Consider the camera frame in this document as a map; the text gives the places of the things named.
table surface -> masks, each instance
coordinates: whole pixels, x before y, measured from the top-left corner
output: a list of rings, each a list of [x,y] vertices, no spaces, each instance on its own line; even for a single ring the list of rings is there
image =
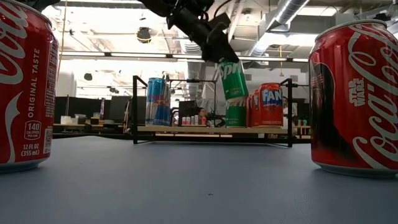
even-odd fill
[[[1,223],[394,223],[398,179],[323,172],[310,146],[57,139],[0,175]]]

